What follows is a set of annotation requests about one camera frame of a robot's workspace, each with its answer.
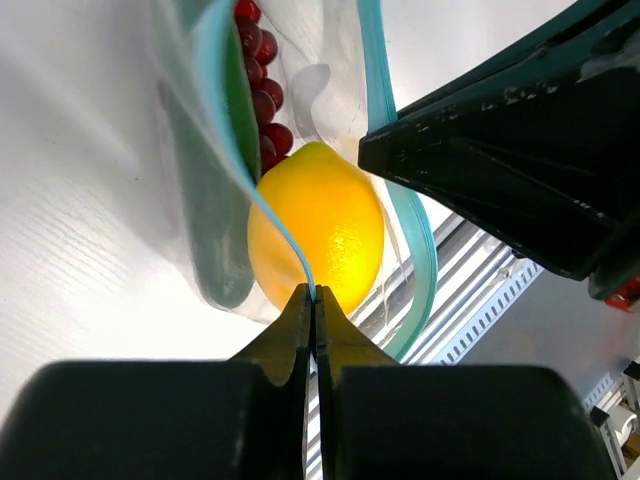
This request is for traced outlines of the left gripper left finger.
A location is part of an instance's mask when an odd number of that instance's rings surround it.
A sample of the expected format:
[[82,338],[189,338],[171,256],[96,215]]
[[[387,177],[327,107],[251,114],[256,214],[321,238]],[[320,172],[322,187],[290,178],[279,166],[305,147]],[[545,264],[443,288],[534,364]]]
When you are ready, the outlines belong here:
[[5,479],[301,479],[313,302],[226,361],[61,361],[1,430]]

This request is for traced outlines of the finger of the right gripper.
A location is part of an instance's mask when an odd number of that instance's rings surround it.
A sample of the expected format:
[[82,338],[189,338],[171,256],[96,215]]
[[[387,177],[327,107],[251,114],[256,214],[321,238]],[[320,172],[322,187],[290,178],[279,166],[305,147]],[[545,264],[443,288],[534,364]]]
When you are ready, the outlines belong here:
[[574,3],[365,136],[358,162],[589,276],[639,208],[638,3]]

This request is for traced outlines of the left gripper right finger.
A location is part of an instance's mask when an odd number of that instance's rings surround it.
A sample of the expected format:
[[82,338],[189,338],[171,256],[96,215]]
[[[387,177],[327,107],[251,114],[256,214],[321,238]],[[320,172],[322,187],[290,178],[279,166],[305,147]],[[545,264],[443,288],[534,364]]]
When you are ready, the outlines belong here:
[[531,365],[411,366],[316,291],[327,479],[604,479],[603,440],[564,379]]

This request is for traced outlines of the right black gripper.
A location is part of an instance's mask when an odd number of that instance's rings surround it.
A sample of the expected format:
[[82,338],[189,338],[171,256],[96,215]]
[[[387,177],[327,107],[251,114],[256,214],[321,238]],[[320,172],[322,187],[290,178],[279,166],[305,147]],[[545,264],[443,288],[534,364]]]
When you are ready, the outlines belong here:
[[616,231],[589,275],[588,294],[622,312],[639,312],[639,208]]

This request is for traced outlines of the yellow lemon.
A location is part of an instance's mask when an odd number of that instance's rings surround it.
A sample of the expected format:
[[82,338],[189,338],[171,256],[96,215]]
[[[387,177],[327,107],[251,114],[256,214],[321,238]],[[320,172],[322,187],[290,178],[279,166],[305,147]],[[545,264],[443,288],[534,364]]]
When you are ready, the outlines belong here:
[[257,205],[250,209],[248,253],[257,284],[283,309],[307,278],[329,287],[345,314],[373,288],[384,252],[384,217],[365,174],[329,146],[311,142],[269,170],[257,191],[302,254],[294,253]]

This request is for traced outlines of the clear zip top bag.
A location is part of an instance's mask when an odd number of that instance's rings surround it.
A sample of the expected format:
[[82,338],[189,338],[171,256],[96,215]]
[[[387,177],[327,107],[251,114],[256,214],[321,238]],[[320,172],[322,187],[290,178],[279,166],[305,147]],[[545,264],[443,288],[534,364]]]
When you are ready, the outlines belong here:
[[268,323],[331,289],[401,358],[426,325],[437,255],[417,195],[358,166],[397,117],[377,1],[151,1],[195,284]]

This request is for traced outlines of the red grape bunch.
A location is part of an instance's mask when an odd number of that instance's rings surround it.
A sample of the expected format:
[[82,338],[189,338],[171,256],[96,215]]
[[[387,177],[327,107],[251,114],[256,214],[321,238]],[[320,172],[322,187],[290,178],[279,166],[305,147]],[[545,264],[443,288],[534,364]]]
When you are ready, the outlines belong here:
[[235,2],[234,20],[258,124],[261,172],[265,174],[288,157],[294,139],[288,127],[275,121],[284,105],[284,89],[269,76],[268,67],[276,59],[279,46],[275,35],[259,26],[261,17],[255,1]]

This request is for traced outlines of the green cucumber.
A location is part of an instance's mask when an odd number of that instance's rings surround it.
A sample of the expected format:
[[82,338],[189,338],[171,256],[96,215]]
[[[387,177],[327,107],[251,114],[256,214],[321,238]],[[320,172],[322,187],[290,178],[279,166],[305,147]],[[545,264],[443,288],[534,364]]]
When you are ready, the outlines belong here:
[[[226,107],[243,165],[257,179],[261,171],[258,125],[235,27],[229,28],[219,51],[225,80],[215,96]],[[167,106],[196,283],[208,303],[236,310],[254,283],[247,247],[250,201],[174,94],[168,95]]]

